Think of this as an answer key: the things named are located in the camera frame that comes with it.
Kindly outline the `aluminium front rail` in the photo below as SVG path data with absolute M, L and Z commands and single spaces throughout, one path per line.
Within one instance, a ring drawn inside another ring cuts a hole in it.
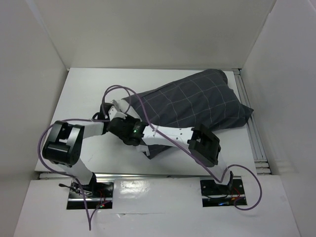
M 102 174 L 96 173 L 95 174 L 97 179 L 128 179 L 128 178 L 205 178 L 205 179 L 213 179 L 212 176 L 207 175 L 163 175 L 163 174 Z M 66 178 L 65 175 L 56 174 L 56 173 L 49 173 L 49 172 L 42 172 L 39 174 L 39 179 L 62 179 Z

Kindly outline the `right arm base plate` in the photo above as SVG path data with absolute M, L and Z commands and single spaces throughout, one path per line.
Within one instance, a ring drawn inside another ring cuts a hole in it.
M 233 179 L 232 187 L 215 183 L 212 179 L 201 179 L 200 189 L 203 207 L 246 206 L 247 200 L 241 178 Z

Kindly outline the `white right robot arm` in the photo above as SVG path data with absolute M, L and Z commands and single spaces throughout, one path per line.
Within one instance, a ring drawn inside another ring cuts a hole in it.
M 196 163 L 206 168 L 214 178 L 216 190 L 229 194 L 233 187 L 233 173 L 221 157 L 219 138 L 206 126 L 173 128 L 150 125 L 137 118 L 114 118 L 107 131 L 124 144 L 135 146 L 138 152 L 152 156 L 150 146 L 177 147 L 191 156 Z

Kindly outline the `white pillow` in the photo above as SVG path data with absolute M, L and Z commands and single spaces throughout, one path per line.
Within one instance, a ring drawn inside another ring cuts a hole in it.
M 120 99 L 117 101 L 117 103 L 118 103 L 119 109 L 122 112 L 142 121 L 140 116 L 136 113 L 136 111 L 133 109 L 133 107 L 127 101 Z M 138 145 L 136 147 L 136 151 L 139 153 L 143 153 L 147 158 L 150 158 L 150 152 L 149 152 L 148 146 Z

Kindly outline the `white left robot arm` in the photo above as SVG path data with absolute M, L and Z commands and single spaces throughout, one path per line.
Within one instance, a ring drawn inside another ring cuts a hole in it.
M 102 103 L 100 111 L 85 124 L 70 124 L 69 120 L 57 120 L 48 134 L 41 155 L 63 169 L 74 179 L 76 187 L 86 197 L 99 197 L 105 185 L 97 183 L 96 175 L 80 159 L 82 143 L 85 138 L 104 135 L 107 132 L 109 110 L 113 104 Z

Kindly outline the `dark grey checked pillowcase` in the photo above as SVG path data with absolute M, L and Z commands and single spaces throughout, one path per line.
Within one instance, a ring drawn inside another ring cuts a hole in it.
M 208 69 L 153 90 L 125 97 L 141 120 L 163 127 L 199 124 L 211 131 L 243 127 L 253 109 L 243 105 L 222 70 Z

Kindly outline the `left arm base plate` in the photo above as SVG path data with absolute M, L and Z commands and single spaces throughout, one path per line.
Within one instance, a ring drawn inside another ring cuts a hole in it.
M 85 209 L 83 197 L 78 184 L 73 182 L 69 186 L 69 195 L 67 202 L 67 210 L 81 210 Z M 95 192 L 84 191 L 87 208 L 88 209 L 112 209 L 113 208 L 113 191 L 114 182 L 102 182 L 98 183 Z

